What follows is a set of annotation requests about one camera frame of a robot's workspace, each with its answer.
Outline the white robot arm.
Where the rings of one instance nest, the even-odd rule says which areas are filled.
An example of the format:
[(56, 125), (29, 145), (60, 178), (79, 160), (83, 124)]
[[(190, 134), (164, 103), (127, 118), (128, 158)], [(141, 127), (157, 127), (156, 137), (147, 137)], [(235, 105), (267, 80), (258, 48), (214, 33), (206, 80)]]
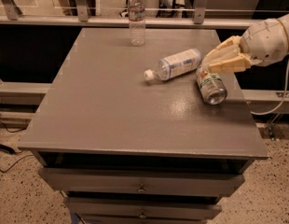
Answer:
[(252, 66), (266, 67), (289, 54), (289, 14), (250, 26), (241, 36), (233, 35), (201, 62), (210, 73), (237, 73)]

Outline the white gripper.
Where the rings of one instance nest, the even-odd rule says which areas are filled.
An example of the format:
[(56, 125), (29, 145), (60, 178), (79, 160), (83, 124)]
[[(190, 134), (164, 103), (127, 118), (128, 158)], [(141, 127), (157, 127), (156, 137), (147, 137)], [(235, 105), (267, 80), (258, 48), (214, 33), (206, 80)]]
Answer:
[(211, 50), (201, 65), (211, 73), (237, 73), (268, 66), (289, 54), (289, 18), (266, 19)]

